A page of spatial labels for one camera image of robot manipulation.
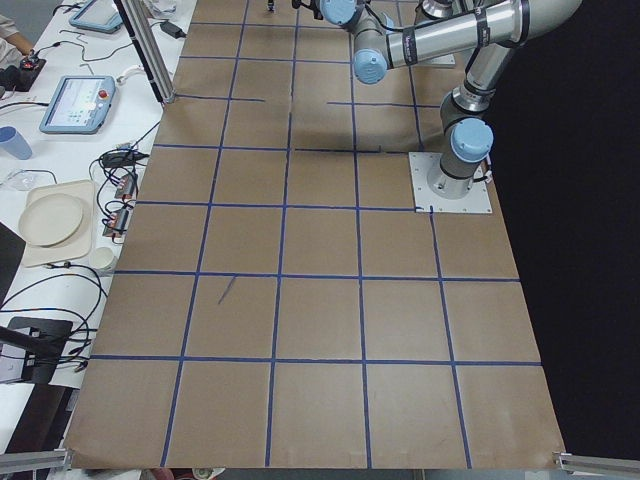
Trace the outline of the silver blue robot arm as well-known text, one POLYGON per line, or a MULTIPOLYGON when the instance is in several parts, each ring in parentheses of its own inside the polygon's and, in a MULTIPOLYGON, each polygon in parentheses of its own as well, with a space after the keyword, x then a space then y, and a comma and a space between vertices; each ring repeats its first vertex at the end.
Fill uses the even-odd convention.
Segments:
POLYGON ((482 117, 499 77, 527 40, 563 24, 577 1, 476 1, 456 10, 450 1, 421 1, 413 24, 396 28, 368 1, 311 1, 307 9, 352 35, 353 70, 363 84, 376 84, 394 68, 421 64, 453 53, 472 53, 464 81, 440 107, 447 144, 429 173, 429 186, 444 198, 464 197, 477 166, 493 143, 482 117))

